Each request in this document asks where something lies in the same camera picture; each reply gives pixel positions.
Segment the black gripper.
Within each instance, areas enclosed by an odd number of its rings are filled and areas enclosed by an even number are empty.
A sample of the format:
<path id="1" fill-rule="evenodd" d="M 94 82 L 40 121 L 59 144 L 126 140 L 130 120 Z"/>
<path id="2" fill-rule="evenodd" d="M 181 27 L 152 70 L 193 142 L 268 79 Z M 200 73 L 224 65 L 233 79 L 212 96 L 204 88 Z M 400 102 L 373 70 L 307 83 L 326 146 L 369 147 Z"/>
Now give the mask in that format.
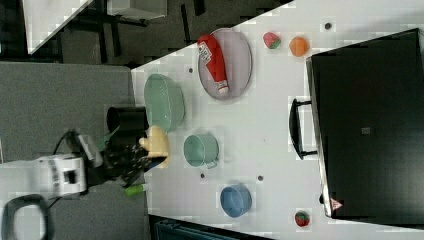
<path id="1" fill-rule="evenodd" d="M 148 172 L 166 160 L 166 157 L 149 158 L 145 149 L 136 146 L 106 147 L 100 156 L 102 164 L 88 169 L 89 186 L 120 180 L 123 187 L 129 187 L 143 171 Z"/>

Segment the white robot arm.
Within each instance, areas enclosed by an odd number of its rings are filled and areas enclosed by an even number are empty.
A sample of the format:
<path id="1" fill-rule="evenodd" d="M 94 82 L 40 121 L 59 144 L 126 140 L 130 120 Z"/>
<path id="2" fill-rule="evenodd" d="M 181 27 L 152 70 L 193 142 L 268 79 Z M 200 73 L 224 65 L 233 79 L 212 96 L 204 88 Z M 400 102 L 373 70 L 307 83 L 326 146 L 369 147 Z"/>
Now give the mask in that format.
<path id="1" fill-rule="evenodd" d="M 56 200 L 85 194 L 89 188 L 119 178 L 129 187 L 142 172 L 162 164 L 166 150 L 133 146 L 104 150 L 78 146 L 34 160 L 1 165 L 1 240 L 53 240 L 50 208 Z"/>

